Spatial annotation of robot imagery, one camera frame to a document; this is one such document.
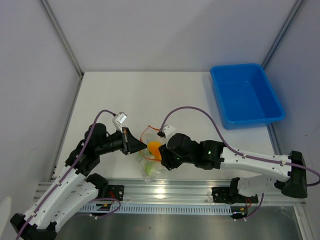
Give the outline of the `orange yellow mango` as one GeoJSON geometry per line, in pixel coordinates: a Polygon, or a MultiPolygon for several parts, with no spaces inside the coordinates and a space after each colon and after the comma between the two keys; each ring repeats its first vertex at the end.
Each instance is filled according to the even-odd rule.
{"type": "Polygon", "coordinates": [[[159,141],[150,141],[147,144],[147,149],[150,152],[150,154],[154,157],[155,160],[161,161],[162,156],[159,150],[159,147],[161,147],[162,144],[159,141]]]}

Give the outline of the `clear zip bag orange zipper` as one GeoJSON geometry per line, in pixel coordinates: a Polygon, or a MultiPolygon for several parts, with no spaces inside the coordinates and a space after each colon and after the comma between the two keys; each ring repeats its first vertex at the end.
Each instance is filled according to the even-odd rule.
{"type": "Polygon", "coordinates": [[[162,165],[162,157],[159,147],[166,143],[165,138],[158,136],[159,129],[148,125],[141,133],[140,141],[146,144],[147,148],[138,152],[137,164],[141,176],[145,182],[155,180],[160,174],[167,171],[162,165]]]}

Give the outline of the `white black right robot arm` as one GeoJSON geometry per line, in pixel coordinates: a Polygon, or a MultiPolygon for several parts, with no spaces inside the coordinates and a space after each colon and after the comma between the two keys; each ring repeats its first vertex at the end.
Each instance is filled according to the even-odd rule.
{"type": "Polygon", "coordinates": [[[203,170],[235,169],[255,173],[254,177],[231,180],[228,196],[234,202],[275,191],[296,199],[308,196],[306,164],[299,151],[255,156],[251,152],[230,150],[223,142],[215,140],[196,142],[182,133],[174,134],[158,149],[161,164],[169,171],[186,163],[203,170]]]}

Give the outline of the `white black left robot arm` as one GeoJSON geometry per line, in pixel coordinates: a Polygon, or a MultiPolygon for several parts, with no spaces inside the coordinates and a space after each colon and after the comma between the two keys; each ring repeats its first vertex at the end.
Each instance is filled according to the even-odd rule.
{"type": "Polygon", "coordinates": [[[146,148],[127,127],[108,134],[104,124],[92,124],[42,197],[25,213],[16,213],[10,219],[16,238],[54,240],[67,221],[87,203],[113,202],[114,198],[109,197],[109,182],[91,173],[100,163],[100,156],[116,151],[130,155],[146,148]]]}

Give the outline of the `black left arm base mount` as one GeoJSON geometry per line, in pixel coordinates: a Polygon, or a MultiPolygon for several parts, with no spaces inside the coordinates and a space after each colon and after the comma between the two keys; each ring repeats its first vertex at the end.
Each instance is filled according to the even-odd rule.
{"type": "Polygon", "coordinates": [[[86,182],[91,183],[98,190],[97,199],[112,198],[119,201],[123,200],[123,185],[112,185],[109,181],[98,173],[91,174],[87,177],[86,182]]]}

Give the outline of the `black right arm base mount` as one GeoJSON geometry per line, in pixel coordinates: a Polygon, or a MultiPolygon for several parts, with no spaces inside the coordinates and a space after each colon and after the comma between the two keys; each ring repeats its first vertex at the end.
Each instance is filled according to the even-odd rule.
{"type": "Polygon", "coordinates": [[[245,203],[257,204],[259,202],[257,195],[246,197],[237,192],[232,193],[230,192],[230,187],[213,187],[211,189],[211,195],[214,203],[233,205],[245,203]]]}

